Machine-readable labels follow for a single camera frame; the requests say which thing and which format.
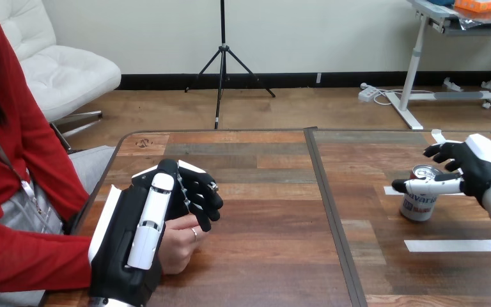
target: gray pants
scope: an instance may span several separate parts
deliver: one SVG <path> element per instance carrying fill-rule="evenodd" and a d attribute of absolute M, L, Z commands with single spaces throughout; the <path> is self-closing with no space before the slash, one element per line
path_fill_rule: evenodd
<path fill-rule="evenodd" d="M 101 146 L 69 155 L 84 189 L 89 194 L 100 180 L 113 152 L 114 147 Z M 4 216 L 0 223 L 15 230 L 62 233 L 61 219 L 44 191 L 33 181 L 31 187 L 35 190 L 37 204 L 43 210 L 43 214 L 37 214 L 34 205 L 27 200 L 25 194 L 18 191 L 1 205 Z M 0 307 L 37 306 L 43 293 L 43 290 L 0 293 Z"/>

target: white chair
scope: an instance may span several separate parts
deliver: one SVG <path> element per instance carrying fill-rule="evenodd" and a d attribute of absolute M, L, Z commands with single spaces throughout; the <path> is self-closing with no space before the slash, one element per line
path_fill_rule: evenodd
<path fill-rule="evenodd" d="M 38 106 L 69 150 L 54 123 L 101 118 L 100 111 L 64 117 L 117 88 L 120 69 L 92 52 L 57 45 L 42 0 L 0 0 L 0 23 Z"/>

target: wooden table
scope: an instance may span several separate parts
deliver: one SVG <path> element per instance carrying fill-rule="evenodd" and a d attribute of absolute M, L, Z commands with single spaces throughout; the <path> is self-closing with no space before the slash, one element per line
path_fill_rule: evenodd
<path fill-rule="evenodd" d="M 463 140 L 469 133 L 445 133 Z M 186 270 L 149 306 L 491 306 L 491 252 L 410 253 L 404 240 L 491 239 L 474 199 L 441 196 L 430 221 L 385 195 L 434 143 L 428 132 L 139 132 L 120 142 L 79 234 L 92 235 L 111 184 L 163 158 L 206 169 L 225 200 Z M 86 291 L 45 306 L 86 306 Z"/>

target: power strip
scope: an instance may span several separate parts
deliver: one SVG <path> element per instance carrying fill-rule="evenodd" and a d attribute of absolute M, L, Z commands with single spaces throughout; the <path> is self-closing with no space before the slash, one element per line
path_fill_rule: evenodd
<path fill-rule="evenodd" d="M 359 100 L 364 102 L 371 102 L 375 96 L 379 94 L 379 90 L 374 88 L 373 86 L 367 87 L 365 90 L 359 93 Z"/>

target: red sweater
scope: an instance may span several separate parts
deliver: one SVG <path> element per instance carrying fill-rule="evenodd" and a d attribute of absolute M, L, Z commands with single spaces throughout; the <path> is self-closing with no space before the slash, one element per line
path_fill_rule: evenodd
<path fill-rule="evenodd" d="M 88 199 L 70 159 L 38 108 L 0 26 L 0 144 L 22 178 L 26 168 L 59 214 L 69 219 Z M 0 162 L 1 204 L 20 189 Z M 20 232 L 0 225 L 0 292 L 88 287 L 90 238 Z"/>

